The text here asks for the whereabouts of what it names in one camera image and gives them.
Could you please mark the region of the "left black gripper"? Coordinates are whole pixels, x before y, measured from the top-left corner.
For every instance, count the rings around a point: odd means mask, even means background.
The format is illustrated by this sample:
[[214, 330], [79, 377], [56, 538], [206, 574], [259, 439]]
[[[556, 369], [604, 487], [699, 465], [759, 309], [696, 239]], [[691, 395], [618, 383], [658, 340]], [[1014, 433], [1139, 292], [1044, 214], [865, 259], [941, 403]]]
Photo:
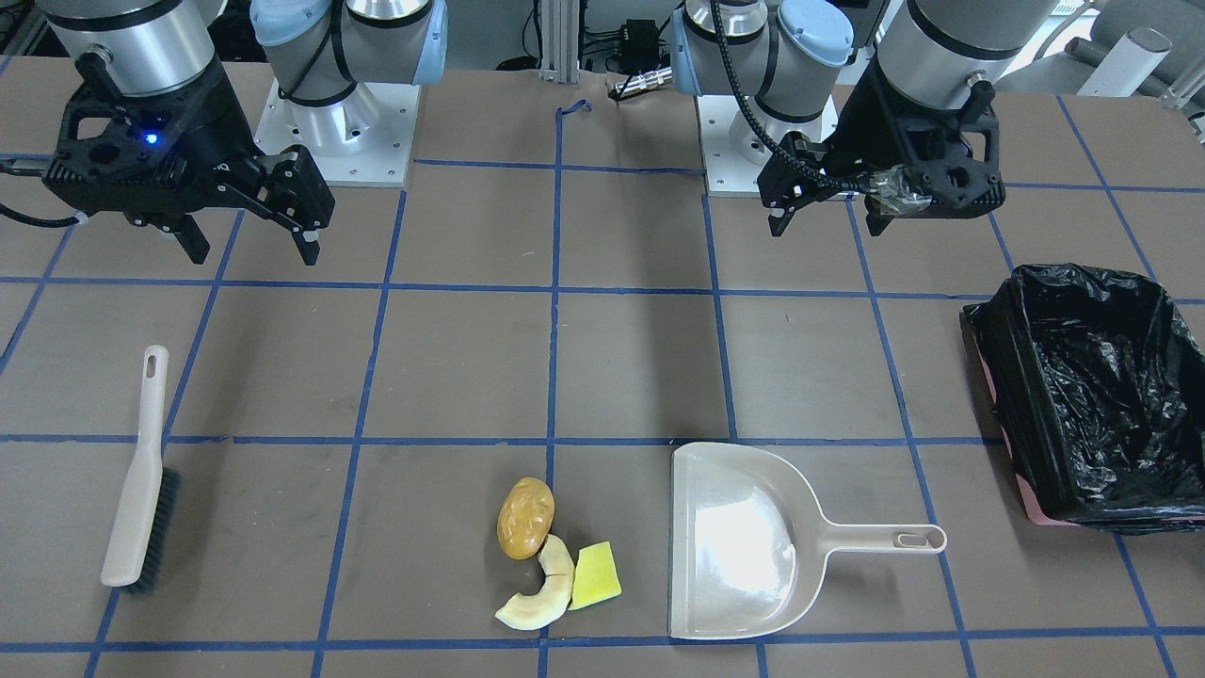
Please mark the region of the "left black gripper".
[[995, 94], [989, 81], [977, 79], [962, 108], [931, 108], [912, 102], [871, 63], [831, 143], [787, 132], [759, 172], [771, 235], [783, 235], [797, 210], [846, 191], [866, 194], [872, 237], [897, 219], [970, 219], [999, 210], [1005, 185]]

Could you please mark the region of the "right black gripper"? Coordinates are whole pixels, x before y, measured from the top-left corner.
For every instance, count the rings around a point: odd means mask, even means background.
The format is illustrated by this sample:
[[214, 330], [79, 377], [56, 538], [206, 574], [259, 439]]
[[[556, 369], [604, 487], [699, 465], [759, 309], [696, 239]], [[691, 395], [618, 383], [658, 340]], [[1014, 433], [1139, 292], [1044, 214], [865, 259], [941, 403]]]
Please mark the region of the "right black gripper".
[[57, 197], [86, 212], [169, 216], [169, 232], [198, 266], [211, 246], [184, 214], [241, 207], [284, 228], [315, 266], [334, 194], [306, 147], [261, 154], [218, 57], [177, 89], [148, 96], [120, 93], [106, 65], [94, 52], [74, 61], [86, 81], [42, 175]]

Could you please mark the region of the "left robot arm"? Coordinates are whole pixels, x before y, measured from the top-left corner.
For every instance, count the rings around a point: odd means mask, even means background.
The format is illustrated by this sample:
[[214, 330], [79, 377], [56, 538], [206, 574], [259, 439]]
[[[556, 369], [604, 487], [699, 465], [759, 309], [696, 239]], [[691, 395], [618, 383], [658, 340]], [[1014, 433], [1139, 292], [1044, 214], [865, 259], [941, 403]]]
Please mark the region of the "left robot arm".
[[810, 125], [856, 53], [856, 26], [829, 1], [684, 1], [670, 18], [674, 82], [734, 99], [772, 236], [841, 193], [865, 199], [872, 235], [901, 219], [980, 218], [1005, 202], [995, 82], [1051, 8], [904, 2], [825, 137]]

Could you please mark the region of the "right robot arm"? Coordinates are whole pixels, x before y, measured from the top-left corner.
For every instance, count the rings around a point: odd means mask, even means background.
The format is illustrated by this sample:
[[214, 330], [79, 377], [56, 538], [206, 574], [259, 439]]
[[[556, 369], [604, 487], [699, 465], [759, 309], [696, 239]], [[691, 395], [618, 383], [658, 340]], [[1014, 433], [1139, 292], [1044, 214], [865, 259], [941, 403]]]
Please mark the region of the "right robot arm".
[[335, 197], [322, 158], [399, 151], [380, 89], [439, 82], [443, 1], [253, 1], [289, 143], [264, 151], [194, 1], [41, 1], [82, 86], [42, 183], [86, 222], [99, 212], [176, 238], [202, 265], [200, 210], [246, 210], [287, 232], [302, 263]]

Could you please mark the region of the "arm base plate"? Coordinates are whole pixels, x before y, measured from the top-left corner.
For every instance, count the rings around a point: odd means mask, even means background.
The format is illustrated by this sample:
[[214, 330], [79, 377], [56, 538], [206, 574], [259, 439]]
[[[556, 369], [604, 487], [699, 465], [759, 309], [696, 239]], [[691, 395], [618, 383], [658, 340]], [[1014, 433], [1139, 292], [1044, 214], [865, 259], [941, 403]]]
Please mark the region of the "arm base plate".
[[301, 143], [331, 187], [404, 187], [421, 86], [359, 83], [342, 102], [308, 107], [268, 92], [255, 141], [280, 152]]
[[[698, 96], [696, 111], [710, 196], [759, 197], [756, 179], [769, 163], [770, 152], [750, 130], [735, 99], [731, 95]], [[750, 102], [750, 111], [775, 141], [783, 138], [790, 130], [797, 130], [819, 142], [834, 132], [837, 125], [837, 111], [831, 96], [825, 99], [825, 107], [817, 119], [803, 123], [775, 119], [756, 102]]]

